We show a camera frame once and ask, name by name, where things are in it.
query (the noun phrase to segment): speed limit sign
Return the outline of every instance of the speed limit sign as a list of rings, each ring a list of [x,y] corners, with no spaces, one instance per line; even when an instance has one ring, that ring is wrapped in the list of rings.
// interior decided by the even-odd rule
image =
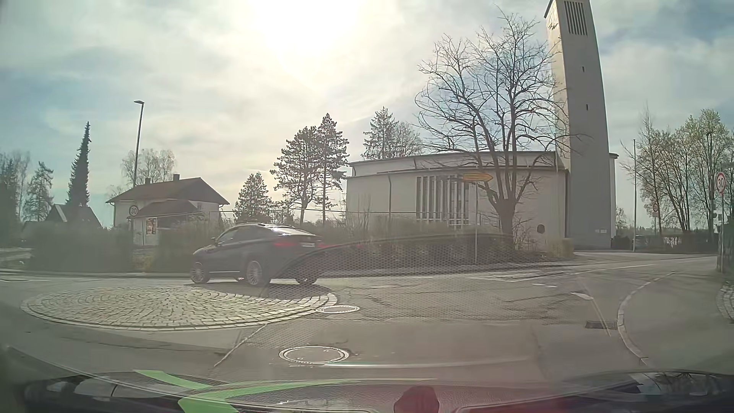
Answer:
[[[723,172],[719,172],[716,174],[716,190],[719,191],[720,194],[724,195],[724,189],[727,187],[727,177],[724,175]]]

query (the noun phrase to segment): spruce tree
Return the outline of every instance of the spruce tree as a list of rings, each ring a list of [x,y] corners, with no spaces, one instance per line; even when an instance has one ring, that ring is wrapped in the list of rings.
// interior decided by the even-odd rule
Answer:
[[[251,173],[242,185],[234,205],[235,220],[238,223],[269,223],[272,216],[272,205],[263,176],[259,172]]]
[[[90,178],[90,123],[84,128],[84,137],[81,139],[79,154],[71,164],[71,177],[69,178],[69,192],[66,200],[67,205],[85,207],[90,201],[90,193],[87,185]]]

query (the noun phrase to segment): traffic sign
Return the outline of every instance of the traffic sign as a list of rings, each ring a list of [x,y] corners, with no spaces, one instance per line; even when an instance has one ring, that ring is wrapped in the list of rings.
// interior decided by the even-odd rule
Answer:
[[[727,177],[724,175],[723,172],[719,172],[716,174],[716,190],[719,191],[720,194],[724,195],[724,189],[727,187]]]
[[[483,172],[469,172],[462,176],[464,181],[488,182],[494,179],[490,174]]]

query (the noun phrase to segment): windshield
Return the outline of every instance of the windshield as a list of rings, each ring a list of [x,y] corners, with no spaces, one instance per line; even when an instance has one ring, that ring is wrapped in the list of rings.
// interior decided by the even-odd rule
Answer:
[[[0,1],[0,344],[160,389],[734,373],[732,17]]]

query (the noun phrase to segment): poster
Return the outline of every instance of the poster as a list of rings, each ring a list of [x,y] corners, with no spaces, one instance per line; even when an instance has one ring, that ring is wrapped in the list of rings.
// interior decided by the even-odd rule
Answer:
[[[155,235],[158,227],[158,218],[148,218],[145,220],[145,234]]]

